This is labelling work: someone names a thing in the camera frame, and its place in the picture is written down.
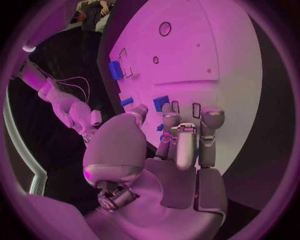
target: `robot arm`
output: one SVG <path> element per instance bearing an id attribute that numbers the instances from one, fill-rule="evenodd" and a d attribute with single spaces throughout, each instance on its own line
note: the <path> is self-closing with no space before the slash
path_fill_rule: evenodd
<path id="1" fill-rule="evenodd" d="M 102 122 L 101 112 L 91 110 L 85 102 L 60 90 L 55 79 L 45 76 L 37 65 L 27 61 L 18 77 L 37 91 L 45 102 L 51 103 L 55 115 L 68 128 L 76 130 L 87 144 L 95 133 L 95 126 Z"/>

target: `wire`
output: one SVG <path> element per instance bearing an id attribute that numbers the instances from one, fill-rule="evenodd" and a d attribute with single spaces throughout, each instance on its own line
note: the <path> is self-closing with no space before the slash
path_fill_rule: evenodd
<path id="1" fill-rule="evenodd" d="M 74 84 L 64 83 L 64 82 L 60 82 L 60 84 L 63 84 L 63 85 L 67 85 L 67 86 L 71 86 L 71 87 L 75 87 L 75 88 L 80 89 L 80 90 L 82 91 L 82 93 L 84 94 L 85 103 L 86 103 L 86 104 L 88 103 L 87 94 L 86 94 L 86 92 L 82 89 L 82 87 L 77 86 L 77 85 L 74 85 Z"/>
<path id="2" fill-rule="evenodd" d="M 52 79 L 55 79 L 55 77 L 53 77 L 52 75 L 50 75 L 48 72 L 45 72 L 44 70 L 42 70 L 38 65 L 35 64 L 35 66 L 43 73 L 45 74 L 47 77 L 50 77 Z M 80 86 L 77 86 L 77 85 L 74 85 L 74 84 L 69 84 L 69 83 L 64 83 L 64 81 L 68 81 L 68 80 L 72 80 L 72 79 L 83 79 L 85 80 L 86 84 L 87 84 L 87 94 L 86 92 L 80 87 Z M 84 94 L 84 97 L 85 97 L 85 103 L 87 104 L 90 100 L 90 84 L 88 82 L 88 80 L 82 76 L 74 76 L 74 77 L 70 77 L 70 78 L 66 78 L 66 79 L 58 79 L 56 80 L 57 82 L 59 82 L 60 84 L 63 84 L 63 85 L 68 85 L 68 86 L 71 86 L 71 87 L 77 87 L 79 88 L 83 94 Z"/>

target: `person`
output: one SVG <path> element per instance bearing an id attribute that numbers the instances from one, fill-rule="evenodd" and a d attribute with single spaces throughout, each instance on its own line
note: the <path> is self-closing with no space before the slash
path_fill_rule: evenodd
<path id="1" fill-rule="evenodd" d="M 83 10 L 76 11 L 71 23 L 82 22 L 82 30 L 102 33 L 114 4 L 107 1 L 94 1 Z"/>

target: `blue block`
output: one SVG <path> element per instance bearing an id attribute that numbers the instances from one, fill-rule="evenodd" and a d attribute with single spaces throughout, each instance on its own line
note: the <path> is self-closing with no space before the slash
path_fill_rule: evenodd
<path id="1" fill-rule="evenodd" d="M 168 96 L 161 96 L 158 98 L 153 99 L 154 106 L 157 112 L 162 112 L 163 111 L 163 105 L 164 104 L 169 104 L 169 97 Z"/>
<path id="2" fill-rule="evenodd" d="M 118 61 L 112 61 L 108 64 L 110 69 L 110 74 L 113 80 L 118 81 L 123 78 L 123 73 L 121 70 L 121 66 Z"/>
<path id="3" fill-rule="evenodd" d="M 157 131 L 161 132 L 164 129 L 164 125 L 161 124 L 157 127 Z"/>
<path id="4" fill-rule="evenodd" d="M 134 102 L 134 99 L 132 97 L 130 97 L 130 98 L 127 98 L 127 99 L 121 101 L 120 105 L 122 107 L 124 107 L 124 106 L 126 106 L 128 104 L 132 104 L 133 102 Z"/>

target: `circular hole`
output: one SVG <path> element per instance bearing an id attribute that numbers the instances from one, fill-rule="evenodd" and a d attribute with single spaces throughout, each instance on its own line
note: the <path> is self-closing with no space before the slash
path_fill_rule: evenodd
<path id="1" fill-rule="evenodd" d="M 158 56 L 154 56 L 153 57 L 153 63 L 154 64 L 158 64 L 159 63 L 159 57 Z"/>
<path id="2" fill-rule="evenodd" d="M 170 34 L 172 28 L 171 24 L 167 21 L 164 21 L 160 26 L 159 26 L 159 34 L 162 35 L 163 37 L 167 36 Z"/>

